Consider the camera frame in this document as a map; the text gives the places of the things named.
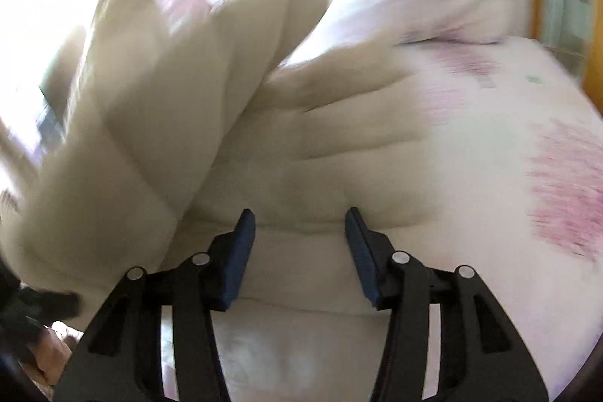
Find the beige fabric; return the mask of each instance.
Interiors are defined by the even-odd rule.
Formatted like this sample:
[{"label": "beige fabric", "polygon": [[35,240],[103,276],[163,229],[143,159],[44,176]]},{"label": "beige fabric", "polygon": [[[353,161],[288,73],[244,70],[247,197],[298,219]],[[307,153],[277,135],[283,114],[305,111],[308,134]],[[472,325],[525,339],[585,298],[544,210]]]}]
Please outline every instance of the beige fabric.
[{"label": "beige fabric", "polygon": [[154,271],[222,138],[328,0],[232,0],[174,39],[152,0],[101,0],[65,144],[3,238],[29,285],[74,290],[84,327],[133,265]]}]

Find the silver screw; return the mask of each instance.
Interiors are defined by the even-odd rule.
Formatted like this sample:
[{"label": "silver screw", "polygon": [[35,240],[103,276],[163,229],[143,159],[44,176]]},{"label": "silver screw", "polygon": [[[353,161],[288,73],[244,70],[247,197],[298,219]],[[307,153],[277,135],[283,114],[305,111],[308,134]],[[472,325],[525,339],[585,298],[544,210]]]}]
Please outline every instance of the silver screw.
[{"label": "silver screw", "polygon": [[396,251],[391,255],[391,258],[396,264],[406,264],[411,260],[411,257],[404,251]]},{"label": "silver screw", "polygon": [[475,276],[475,270],[471,266],[461,266],[458,273],[467,280]]},{"label": "silver screw", "polygon": [[207,252],[197,252],[192,257],[192,263],[195,266],[205,266],[207,263],[209,263],[210,259],[211,258]]},{"label": "silver screw", "polygon": [[144,270],[141,267],[133,267],[128,271],[128,279],[132,281],[136,281],[142,278],[144,275]]}]

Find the mattress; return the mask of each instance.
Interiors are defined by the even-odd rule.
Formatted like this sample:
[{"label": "mattress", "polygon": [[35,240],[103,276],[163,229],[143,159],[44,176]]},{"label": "mattress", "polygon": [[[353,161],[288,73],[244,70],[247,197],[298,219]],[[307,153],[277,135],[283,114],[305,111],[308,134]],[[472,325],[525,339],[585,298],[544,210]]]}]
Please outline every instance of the mattress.
[{"label": "mattress", "polygon": [[[603,326],[603,123],[533,40],[395,50],[410,69],[406,79],[428,125],[430,184],[438,199],[424,219],[375,228],[427,266],[475,267],[515,323],[553,400]],[[395,163],[370,172],[397,179]],[[343,216],[316,230],[262,224],[266,204],[251,194],[245,200],[260,225],[240,299],[227,313],[213,314],[233,400],[366,401],[388,315],[362,300]],[[212,197],[219,202],[224,194]],[[230,198],[238,207],[234,192]],[[176,234],[165,267],[227,228],[208,219],[209,208]],[[173,373],[169,323],[166,317],[167,374]],[[434,306],[430,324],[426,396],[437,384]]]}]

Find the black plastic linkage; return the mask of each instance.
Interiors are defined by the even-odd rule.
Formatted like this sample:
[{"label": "black plastic linkage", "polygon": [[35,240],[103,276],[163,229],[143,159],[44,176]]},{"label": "black plastic linkage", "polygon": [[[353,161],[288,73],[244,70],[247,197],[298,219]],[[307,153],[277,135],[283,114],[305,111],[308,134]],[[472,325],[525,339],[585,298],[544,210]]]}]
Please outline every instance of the black plastic linkage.
[{"label": "black plastic linkage", "polygon": [[180,400],[229,402],[210,310],[237,297],[255,238],[245,210],[233,232],[169,271],[134,267],[117,284],[67,364],[55,402],[168,402],[163,395],[161,307],[173,306],[174,360]]},{"label": "black plastic linkage", "polygon": [[492,292],[470,266],[423,266],[346,214],[346,238],[366,297],[391,309],[371,402],[419,402],[427,366],[429,305],[441,305],[438,393],[429,402],[548,402],[530,352]]}]

